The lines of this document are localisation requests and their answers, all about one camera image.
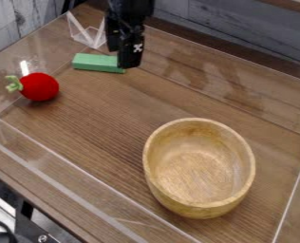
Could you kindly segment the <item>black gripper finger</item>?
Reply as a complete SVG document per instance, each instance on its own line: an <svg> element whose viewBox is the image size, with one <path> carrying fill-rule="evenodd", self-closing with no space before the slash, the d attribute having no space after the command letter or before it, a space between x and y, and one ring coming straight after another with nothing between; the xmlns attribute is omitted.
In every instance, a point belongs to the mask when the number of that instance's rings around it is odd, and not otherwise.
<svg viewBox="0 0 300 243"><path fill-rule="evenodd" d="M144 38L140 32L127 28L119 30L117 40L117 66L123 69L137 67L143 53Z"/></svg>
<svg viewBox="0 0 300 243"><path fill-rule="evenodd" d="M105 38L108 51L117 51L119 24L109 14L105 15Z"/></svg>

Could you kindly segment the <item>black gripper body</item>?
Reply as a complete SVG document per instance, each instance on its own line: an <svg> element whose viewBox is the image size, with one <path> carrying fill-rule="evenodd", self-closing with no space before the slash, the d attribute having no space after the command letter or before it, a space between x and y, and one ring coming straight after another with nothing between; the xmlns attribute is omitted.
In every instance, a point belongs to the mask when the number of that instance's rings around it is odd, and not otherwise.
<svg viewBox="0 0 300 243"><path fill-rule="evenodd" d="M143 32L143 22L154 13L155 0L108 0L105 31Z"/></svg>

